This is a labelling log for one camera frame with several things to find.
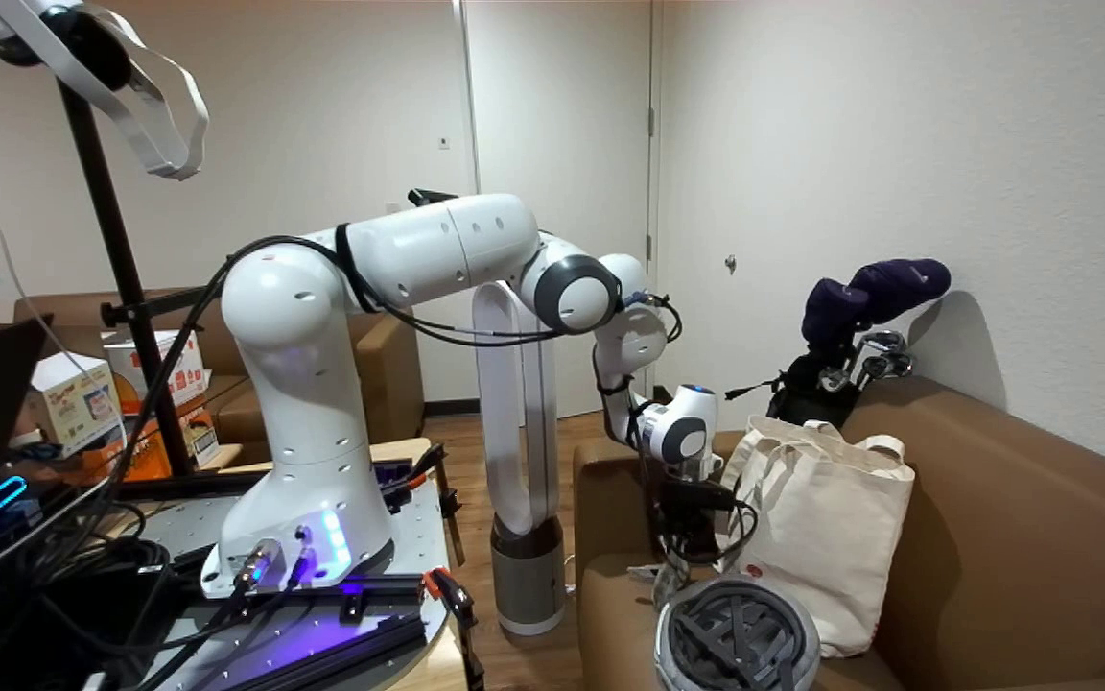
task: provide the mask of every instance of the light stand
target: light stand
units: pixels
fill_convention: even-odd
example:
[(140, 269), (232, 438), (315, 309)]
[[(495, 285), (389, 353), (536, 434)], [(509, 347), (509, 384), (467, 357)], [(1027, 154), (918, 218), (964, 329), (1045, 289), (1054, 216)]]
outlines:
[[(156, 338), (155, 338), (155, 311), (149, 311), (149, 303), (141, 294), (141, 285), (140, 285), (140, 265), (136, 265), (136, 255), (132, 255), (127, 221), (123, 221), (123, 213), (120, 213), (114, 181), (111, 181), (108, 160), (104, 160), (104, 147), (99, 147), (99, 134), (97, 134), (92, 108), (69, 85), (59, 82), (59, 87), (62, 87), (62, 108), (67, 108), (67, 118), (69, 118), (69, 134), (74, 134), (79, 165), (85, 165), (85, 181), (87, 181), (97, 221), (99, 221), (99, 237), (104, 237), (104, 250), (108, 250), (108, 261), (111, 261), (111, 274), (114, 274), (114, 285), (120, 285), (120, 294), (123, 294), (123, 317), (132, 328), (141, 376), (156, 379), (160, 349), (156, 349)], [(195, 460), (183, 448), (168, 387), (155, 392), (155, 415), (156, 415), (156, 430), (160, 430), (160, 440), (164, 440), (164, 454), (168, 454), (168, 475), (172, 480), (195, 475)]]

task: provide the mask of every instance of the wall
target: wall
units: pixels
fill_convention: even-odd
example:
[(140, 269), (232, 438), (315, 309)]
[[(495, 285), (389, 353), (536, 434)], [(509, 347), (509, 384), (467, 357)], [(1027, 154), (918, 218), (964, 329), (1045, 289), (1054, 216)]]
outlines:
[[(204, 285), (262, 233), (476, 188), (463, 41), (450, 0), (111, 0), (183, 62), (211, 108), (209, 165), (145, 175), (99, 118), (141, 285)], [(55, 77), (0, 62), (0, 232), (22, 291), (111, 289)], [(0, 315), (10, 274), (0, 250)], [(422, 353), (431, 399), (463, 379)]]
[[(647, 0), (463, 0), (481, 188), (518, 193), (583, 255), (647, 232)], [(555, 412), (599, 412), (596, 338), (555, 338)]]
[(1105, 3), (675, 0), (656, 74), (664, 379), (769, 379), (819, 278), (929, 255), (921, 371), (1105, 454)]

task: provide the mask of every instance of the canvas bag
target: canvas bag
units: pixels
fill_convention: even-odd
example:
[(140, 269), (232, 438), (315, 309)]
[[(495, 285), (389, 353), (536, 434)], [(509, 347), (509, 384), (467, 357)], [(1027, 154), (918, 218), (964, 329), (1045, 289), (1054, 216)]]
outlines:
[(759, 513), (737, 567), (814, 618), (823, 658), (867, 651), (915, 486), (902, 440), (847, 445), (829, 422), (759, 417), (725, 484)]

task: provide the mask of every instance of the box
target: box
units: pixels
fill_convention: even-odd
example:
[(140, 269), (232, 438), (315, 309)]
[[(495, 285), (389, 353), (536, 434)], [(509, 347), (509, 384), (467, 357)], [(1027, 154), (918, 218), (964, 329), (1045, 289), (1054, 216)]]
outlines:
[[(204, 402), (182, 407), (178, 425), (183, 438), (183, 454), (195, 460), (195, 467), (211, 467), (211, 460), (220, 457), (220, 434), (216, 434), (211, 412)], [(123, 445), (127, 445), (127, 425), (111, 434), (104, 445), (85, 448), (79, 457), (85, 471), (104, 475), (111, 460), (123, 454)], [(149, 417), (140, 434), (127, 484), (168, 480), (168, 475), (172, 475), (168, 448), (164, 448), (156, 417)]]
[(32, 371), (28, 407), (67, 457), (123, 425), (108, 365), (79, 353), (42, 357)]
[[(178, 342), (178, 329), (156, 329), (160, 360), (172, 349), (172, 342)], [(104, 342), (104, 360), (114, 376), (123, 415), (136, 417), (145, 396), (145, 376), (141, 376), (136, 338)], [(182, 349), (178, 367), (168, 371), (168, 396), (172, 396), (172, 407), (183, 407), (204, 392), (209, 392), (209, 367), (204, 367), (198, 338), (193, 333)]]

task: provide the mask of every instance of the table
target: table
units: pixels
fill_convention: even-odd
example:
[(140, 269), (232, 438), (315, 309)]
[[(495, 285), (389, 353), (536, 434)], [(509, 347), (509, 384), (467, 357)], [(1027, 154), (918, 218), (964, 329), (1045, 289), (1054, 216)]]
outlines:
[[(394, 457), (418, 457), (427, 454), (427, 438), (407, 438), (407, 440), (389, 440), (371, 445), (377, 460), (394, 460)], [(141, 512), (149, 513), (145, 541), (164, 545), (172, 557), (204, 548), (220, 538), (223, 513), (237, 502), (237, 497), (220, 497), (220, 498), (172, 498), (172, 502), (145, 502)], [(445, 567), (450, 548), (445, 548), (445, 521), (443, 521), (443, 486), (438, 480), (427, 480), (422, 486), (411, 490), (411, 502), (394, 513), (394, 557), (392, 571), (431, 571)], [(427, 623), (427, 650), (385, 660), (368, 669), (363, 676), (353, 676), (353, 686), (398, 686), (398, 691), (463, 691), (463, 658), (457, 641), (457, 625), (450, 623), (445, 608), (438, 600), (422, 604), (422, 623)], [(337, 625), (337, 604), (326, 608), (307, 608), (303, 614), (271, 618), (266, 636), (315, 636), (317, 625)], [(178, 618), (168, 636), (189, 636), (198, 628), (198, 614)], [(270, 646), (262, 634), (251, 634), (252, 641), (243, 646), (243, 634), (220, 634), (209, 636), (209, 646), (178, 669), (178, 676), (164, 686), (232, 686), (233, 680), (233, 660), (243, 660), (246, 671), (257, 671), (257, 663), (270, 663), (270, 651), (257, 651), (251, 646)]]

